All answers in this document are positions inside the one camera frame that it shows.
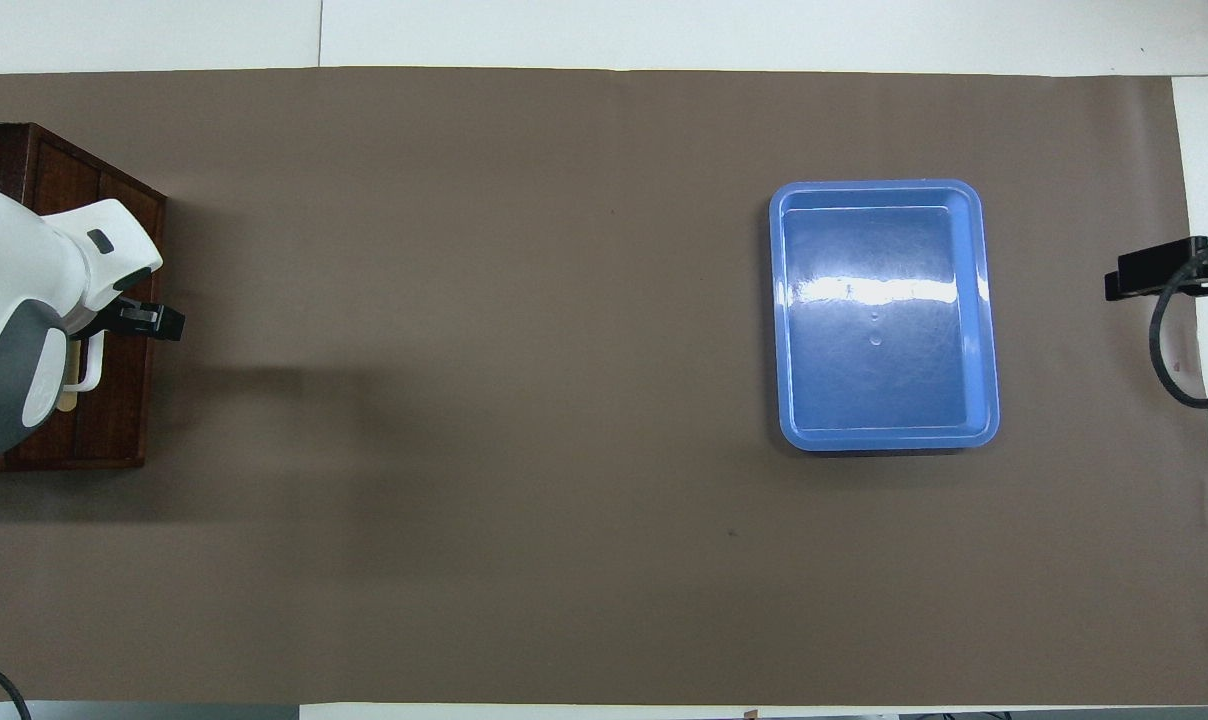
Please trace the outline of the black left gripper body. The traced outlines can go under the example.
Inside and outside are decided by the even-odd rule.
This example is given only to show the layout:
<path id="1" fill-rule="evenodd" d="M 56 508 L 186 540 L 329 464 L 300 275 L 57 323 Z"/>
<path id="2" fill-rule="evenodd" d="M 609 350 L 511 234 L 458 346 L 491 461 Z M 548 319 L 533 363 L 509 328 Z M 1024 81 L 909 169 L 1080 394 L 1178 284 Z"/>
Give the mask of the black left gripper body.
<path id="1" fill-rule="evenodd" d="M 83 327 L 79 327 L 77 331 L 69 333 L 69 338 L 88 339 L 95 336 L 95 333 L 108 331 L 116 323 L 116 317 L 118 317 L 118 300 L 109 301 L 108 304 L 101 306 L 100 310 L 92 310 L 92 313 L 87 310 L 87 323 Z"/>

